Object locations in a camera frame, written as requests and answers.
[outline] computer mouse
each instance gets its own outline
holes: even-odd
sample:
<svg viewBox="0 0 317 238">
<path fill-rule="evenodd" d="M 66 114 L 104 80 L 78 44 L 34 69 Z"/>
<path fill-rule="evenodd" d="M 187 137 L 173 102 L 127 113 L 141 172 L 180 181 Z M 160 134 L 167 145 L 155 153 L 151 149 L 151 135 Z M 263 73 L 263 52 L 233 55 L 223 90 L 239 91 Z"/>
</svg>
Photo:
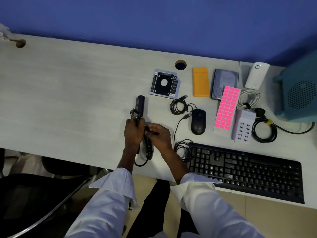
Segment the computer mouse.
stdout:
<svg viewBox="0 0 317 238">
<path fill-rule="evenodd" d="M 202 135 L 206 129 L 206 112 L 201 109 L 192 111 L 192 127 L 191 130 L 195 135 Z"/>
</svg>

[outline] white shirt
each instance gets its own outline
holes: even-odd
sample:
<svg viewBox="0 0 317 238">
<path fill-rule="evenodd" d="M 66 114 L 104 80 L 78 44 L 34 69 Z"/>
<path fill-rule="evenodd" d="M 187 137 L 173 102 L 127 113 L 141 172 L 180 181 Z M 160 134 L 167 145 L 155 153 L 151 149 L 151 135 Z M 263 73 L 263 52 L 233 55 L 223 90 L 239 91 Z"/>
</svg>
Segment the white shirt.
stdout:
<svg viewBox="0 0 317 238">
<path fill-rule="evenodd" d="M 186 174 L 179 185 L 171 186 L 178 204 L 188 211 L 200 235 L 185 232 L 182 238 L 263 238 L 256 228 L 240 216 L 216 192 L 213 183 L 220 181 L 205 176 Z M 117 168 L 92 183 L 99 188 L 69 228 L 67 238 L 120 238 L 129 202 L 138 208 L 132 175 Z M 164 232 L 154 236 L 167 238 Z"/>
</svg>

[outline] coiled white cable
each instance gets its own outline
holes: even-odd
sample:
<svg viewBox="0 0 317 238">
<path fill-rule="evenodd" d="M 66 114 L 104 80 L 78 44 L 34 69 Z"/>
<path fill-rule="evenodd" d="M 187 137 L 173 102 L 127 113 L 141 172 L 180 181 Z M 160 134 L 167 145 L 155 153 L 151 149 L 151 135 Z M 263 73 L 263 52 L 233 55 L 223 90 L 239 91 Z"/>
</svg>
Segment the coiled white cable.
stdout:
<svg viewBox="0 0 317 238">
<path fill-rule="evenodd" d="M 253 108 L 255 105 L 257 105 L 257 103 L 260 100 L 260 93 L 257 93 L 255 90 L 251 90 L 251 89 L 243 90 L 240 92 L 240 96 L 238 99 L 238 106 L 241 108 L 246 108 L 246 109 L 248 108 L 247 105 L 245 105 L 244 103 L 241 102 L 242 98 L 245 95 L 251 96 L 251 99 L 250 99 L 250 97 L 248 97 L 247 100 L 244 102 L 244 103 L 247 102 L 251 108 Z"/>
</svg>

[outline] person's leg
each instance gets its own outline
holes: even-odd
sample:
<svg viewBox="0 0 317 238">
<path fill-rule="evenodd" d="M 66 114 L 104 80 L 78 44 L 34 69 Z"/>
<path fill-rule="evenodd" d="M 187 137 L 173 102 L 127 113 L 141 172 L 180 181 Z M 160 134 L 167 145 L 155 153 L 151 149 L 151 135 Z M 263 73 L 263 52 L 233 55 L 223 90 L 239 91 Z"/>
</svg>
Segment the person's leg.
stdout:
<svg viewBox="0 0 317 238">
<path fill-rule="evenodd" d="M 169 182 L 158 180 L 144 200 L 142 209 L 126 238 L 149 238 L 163 231 L 164 211 L 169 195 Z"/>
<path fill-rule="evenodd" d="M 184 209 L 180 209 L 180 222 L 177 238 L 180 238 L 183 232 L 192 232 L 199 235 L 189 212 Z"/>
</svg>

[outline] keyboard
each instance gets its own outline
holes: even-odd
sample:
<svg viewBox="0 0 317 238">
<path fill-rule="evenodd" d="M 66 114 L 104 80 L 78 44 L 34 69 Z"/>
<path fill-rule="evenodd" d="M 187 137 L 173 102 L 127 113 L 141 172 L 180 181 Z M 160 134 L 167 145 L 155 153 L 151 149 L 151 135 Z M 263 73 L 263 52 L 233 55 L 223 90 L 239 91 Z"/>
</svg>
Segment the keyboard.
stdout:
<svg viewBox="0 0 317 238">
<path fill-rule="evenodd" d="M 189 143 L 191 172 L 222 181 L 216 187 L 304 204 L 298 161 Z"/>
</svg>

